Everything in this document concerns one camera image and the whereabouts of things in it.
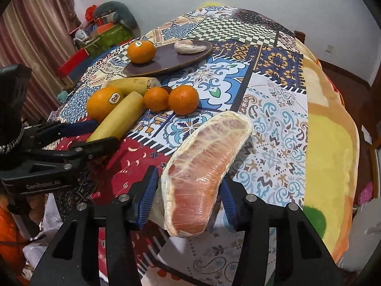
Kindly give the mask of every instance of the electrical outlet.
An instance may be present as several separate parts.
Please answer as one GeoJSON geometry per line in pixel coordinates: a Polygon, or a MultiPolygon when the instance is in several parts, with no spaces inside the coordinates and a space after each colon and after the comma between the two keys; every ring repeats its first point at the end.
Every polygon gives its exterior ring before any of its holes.
{"type": "Polygon", "coordinates": [[[325,51],[332,52],[333,51],[333,46],[332,45],[328,45],[327,49],[325,51]]]}

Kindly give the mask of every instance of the striped curtain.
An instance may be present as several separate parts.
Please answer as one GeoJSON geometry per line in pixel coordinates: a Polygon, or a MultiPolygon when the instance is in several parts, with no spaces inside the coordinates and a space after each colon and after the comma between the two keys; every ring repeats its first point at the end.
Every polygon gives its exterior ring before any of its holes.
{"type": "Polygon", "coordinates": [[[12,0],[0,17],[0,66],[32,69],[22,109],[30,124],[49,117],[59,106],[56,96],[70,84],[56,71],[75,53],[68,32],[79,24],[74,0],[12,0]]]}

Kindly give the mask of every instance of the table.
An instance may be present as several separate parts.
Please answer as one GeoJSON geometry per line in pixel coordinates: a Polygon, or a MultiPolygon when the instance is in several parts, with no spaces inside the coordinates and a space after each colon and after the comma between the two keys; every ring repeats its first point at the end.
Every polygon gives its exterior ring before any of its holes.
{"type": "MultiPolygon", "coordinates": [[[[88,168],[79,178],[81,185],[76,191],[55,195],[62,218],[84,200],[105,204],[126,193],[143,177],[148,165],[157,166],[161,172],[189,134],[219,111],[230,109],[250,117],[255,127],[230,168],[234,180],[268,203],[285,206],[295,202],[304,207],[338,260],[346,249],[351,224],[359,143],[356,126],[319,61],[285,27],[256,12],[234,7],[201,8],[142,37],[156,46],[181,38],[210,41],[212,55],[159,80],[170,87],[192,85],[199,92],[201,107],[188,117],[171,111],[147,111],[105,166],[88,168]]],[[[86,119],[87,99],[110,80],[125,77],[122,70],[128,63],[128,45],[92,65],[81,79],[84,85],[53,119],[70,123],[86,119]]],[[[88,136],[61,139],[50,148],[66,149],[88,136]]],[[[151,213],[151,219],[160,224],[159,200],[151,213]]],[[[143,285],[164,282],[157,279],[165,279],[169,285],[187,284],[184,280],[197,285],[203,285],[200,281],[230,285],[243,233],[232,230],[223,208],[215,212],[214,219],[202,235],[191,239],[169,238],[153,222],[134,234],[143,285]]],[[[103,274],[104,246],[101,230],[103,274]]],[[[276,230],[271,229],[267,279],[275,259],[276,230]]]]}

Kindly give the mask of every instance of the wooden floor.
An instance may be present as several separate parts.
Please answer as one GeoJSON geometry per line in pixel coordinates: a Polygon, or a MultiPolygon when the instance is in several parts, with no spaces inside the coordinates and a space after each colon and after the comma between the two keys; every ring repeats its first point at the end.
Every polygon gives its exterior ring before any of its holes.
{"type": "Polygon", "coordinates": [[[355,203],[357,203],[359,192],[363,190],[369,181],[372,181],[372,166],[369,153],[370,145],[364,140],[361,126],[365,126],[371,134],[373,141],[377,139],[370,92],[364,85],[361,85],[351,78],[338,74],[327,68],[323,68],[323,70],[342,94],[345,108],[353,118],[359,131],[360,159],[355,196],[355,203]]]}

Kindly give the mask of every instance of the plate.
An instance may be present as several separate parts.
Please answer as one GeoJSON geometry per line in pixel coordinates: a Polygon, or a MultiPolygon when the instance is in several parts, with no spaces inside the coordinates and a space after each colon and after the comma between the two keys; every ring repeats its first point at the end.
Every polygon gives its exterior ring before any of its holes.
{"type": "Polygon", "coordinates": [[[124,68],[123,73],[127,77],[162,75],[193,64],[208,56],[213,50],[213,45],[207,41],[192,41],[194,45],[206,46],[206,50],[195,54],[178,54],[175,51],[174,43],[157,47],[155,58],[152,61],[145,64],[129,62],[124,68]]]}

